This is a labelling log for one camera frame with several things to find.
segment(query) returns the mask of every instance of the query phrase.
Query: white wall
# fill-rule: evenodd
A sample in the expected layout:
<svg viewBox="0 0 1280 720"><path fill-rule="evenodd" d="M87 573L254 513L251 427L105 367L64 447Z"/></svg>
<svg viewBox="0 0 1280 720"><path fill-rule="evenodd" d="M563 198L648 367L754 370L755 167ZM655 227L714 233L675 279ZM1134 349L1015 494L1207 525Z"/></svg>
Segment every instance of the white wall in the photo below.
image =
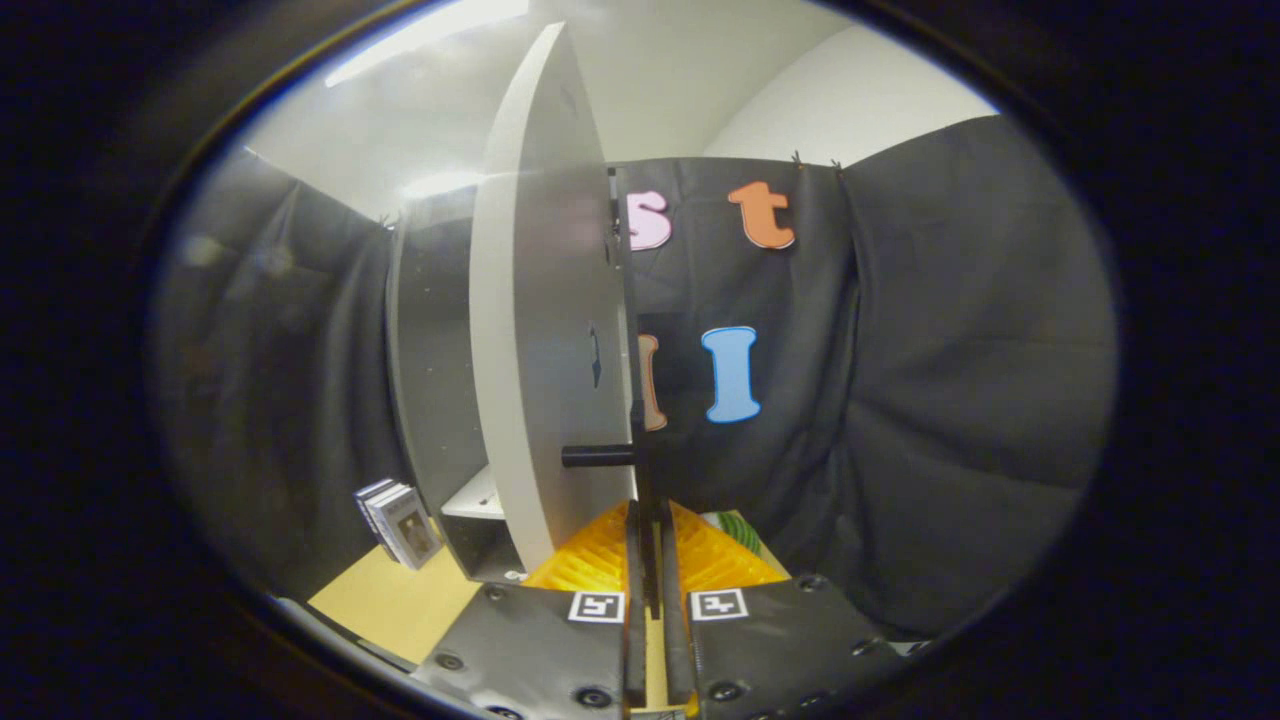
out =
<svg viewBox="0 0 1280 720"><path fill-rule="evenodd" d="M698 155L765 82L850 23L808 0L529 8L325 87L335 59L262 113L243 143L370 218L394 218L404 186L483 170L507 86L548 23L568 23L608 161Z"/></svg>
<svg viewBox="0 0 1280 720"><path fill-rule="evenodd" d="M852 164L913 137L996 109L893 40L854 26L749 100L707 146L714 158Z"/></svg>

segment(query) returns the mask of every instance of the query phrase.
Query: screw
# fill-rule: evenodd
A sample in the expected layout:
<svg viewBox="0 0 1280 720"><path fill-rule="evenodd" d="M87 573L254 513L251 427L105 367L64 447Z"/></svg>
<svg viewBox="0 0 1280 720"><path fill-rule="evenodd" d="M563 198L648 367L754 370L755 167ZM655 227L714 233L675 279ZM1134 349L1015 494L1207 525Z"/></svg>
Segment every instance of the screw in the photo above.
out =
<svg viewBox="0 0 1280 720"><path fill-rule="evenodd" d="M742 688L735 685L733 683L716 683L712 685L710 694L712 700L716 702L728 702L742 694Z"/></svg>
<svg viewBox="0 0 1280 720"><path fill-rule="evenodd" d="M827 693L814 693L814 694L812 694L812 696L801 700L800 701L800 707L803 710L806 710L806 708L810 708L810 707L818 705L819 702L822 702L824 700L827 700Z"/></svg>
<svg viewBox="0 0 1280 720"><path fill-rule="evenodd" d="M878 644L879 644L879 638L869 638L869 639L865 639L865 641L861 641L861 642L858 642L856 644L854 644L854 648L851 651L849 651L849 652L854 657L859 657L861 655L867 655L868 652L876 650L876 646L878 646Z"/></svg>
<svg viewBox="0 0 1280 720"><path fill-rule="evenodd" d="M804 592L813 592L815 589L822 589L822 587L826 585L827 582L818 575L806 575L804 578L800 578L800 582L797 584L800 589L803 589Z"/></svg>
<svg viewBox="0 0 1280 720"><path fill-rule="evenodd" d="M506 707L498 707L497 705L485 707L485 710L493 712L494 715L500 715L503 717L507 717L508 720L525 720L525 716L516 712L515 710L507 710Z"/></svg>
<svg viewBox="0 0 1280 720"><path fill-rule="evenodd" d="M575 700L586 707L608 707L613 705L613 698L609 697L609 693L595 688L584 688L577 691Z"/></svg>
<svg viewBox="0 0 1280 720"><path fill-rule="evenodd" d="M444 667L445 670L462 669L462 659L458 657L457 655L451 655L448 652L442 652L440 655L436 655L435 664L439 665L440 667Z"/></svg>

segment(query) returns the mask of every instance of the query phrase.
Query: black curtain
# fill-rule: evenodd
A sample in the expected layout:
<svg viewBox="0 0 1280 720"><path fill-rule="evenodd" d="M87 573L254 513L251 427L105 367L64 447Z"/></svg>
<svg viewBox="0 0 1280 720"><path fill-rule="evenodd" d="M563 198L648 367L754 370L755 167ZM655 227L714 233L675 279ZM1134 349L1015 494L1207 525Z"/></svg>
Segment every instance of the black curtain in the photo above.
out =
<svg viewBox="0 0 1280 720"><path fill-rule="evenodd" d="M979 609L1062 529L1101 451L1115 318L1098 238L1007 120L844 170L676 159L617 178L620 197L660 192L673 224L632 255L668 416L643 438L659 492L741 510L788 570L924 634ZM788 197L776 218L792 246L745 237L727 195L755 181ZM730 325L758 333L763 409L713 424L700 337Z"/></svg>
<svg viewBox="0 0 1280 720"><path fill-rule="evenodd" d="M248 151L193 197L152 318L175 480L234 565L307 600L376 542L351 493L407 477L384 338L390 231Z"/></svg>

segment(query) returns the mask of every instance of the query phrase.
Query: stack of books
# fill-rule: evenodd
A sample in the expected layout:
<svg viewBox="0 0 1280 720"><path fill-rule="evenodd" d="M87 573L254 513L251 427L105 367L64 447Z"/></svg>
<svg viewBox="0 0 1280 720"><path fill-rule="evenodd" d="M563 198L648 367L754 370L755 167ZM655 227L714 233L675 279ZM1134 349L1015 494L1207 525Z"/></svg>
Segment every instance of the stack of books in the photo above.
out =
<svg viewBox="0 0 1280 720"><path fill-rule="evenodd" d="M356 506L387 556L417 570L444 544L428 523L417 489L393 479L356 492Z"/></svg>

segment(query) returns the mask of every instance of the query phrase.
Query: green object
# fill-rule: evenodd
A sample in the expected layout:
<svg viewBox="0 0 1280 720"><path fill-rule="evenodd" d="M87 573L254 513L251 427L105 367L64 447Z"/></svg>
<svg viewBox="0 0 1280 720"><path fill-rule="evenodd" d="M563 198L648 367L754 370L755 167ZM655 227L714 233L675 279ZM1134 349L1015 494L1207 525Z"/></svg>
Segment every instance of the green object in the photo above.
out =
<svg viewBox="0 0 1280 720"><path fill-rule="evenodd" d="M760 536L755 533L755 528L750 523L744 520L741 516L732 512L703 512L703 519L710 523L724 534L736 539L739 544L750 550L755 555L760 555Z"/></svg>

